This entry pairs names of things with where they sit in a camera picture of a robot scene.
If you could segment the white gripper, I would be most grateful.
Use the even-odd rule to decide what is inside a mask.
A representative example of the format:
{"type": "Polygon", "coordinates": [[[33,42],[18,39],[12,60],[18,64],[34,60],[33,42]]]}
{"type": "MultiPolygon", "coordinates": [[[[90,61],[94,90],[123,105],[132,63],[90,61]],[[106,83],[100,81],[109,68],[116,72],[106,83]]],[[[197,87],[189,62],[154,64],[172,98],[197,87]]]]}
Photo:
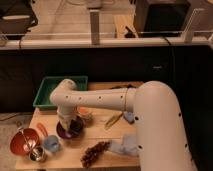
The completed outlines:
{"type": "Polygon", "coordinates": [[[59,122],[61,126],[68,131],[71,125],[71,122],[77,118],[77,109],[75,107],[59,107],[57,109],[57,114],[59,116],[59,122]]]}

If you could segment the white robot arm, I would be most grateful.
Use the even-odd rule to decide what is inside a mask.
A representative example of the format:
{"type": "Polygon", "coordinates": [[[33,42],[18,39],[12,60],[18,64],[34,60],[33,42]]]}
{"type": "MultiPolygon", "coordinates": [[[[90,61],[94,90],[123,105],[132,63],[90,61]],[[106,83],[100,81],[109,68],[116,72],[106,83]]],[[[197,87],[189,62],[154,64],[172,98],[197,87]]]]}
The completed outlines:
{"type": "Polygon", "coordinates": [[[62,122],[78,106],[134,114],[141,171],[198,171],[189,149],[183,115],[175,92],[165,83],[148,81],[137,88],[77,91],[70,79],[51,92],[62,122]]]}

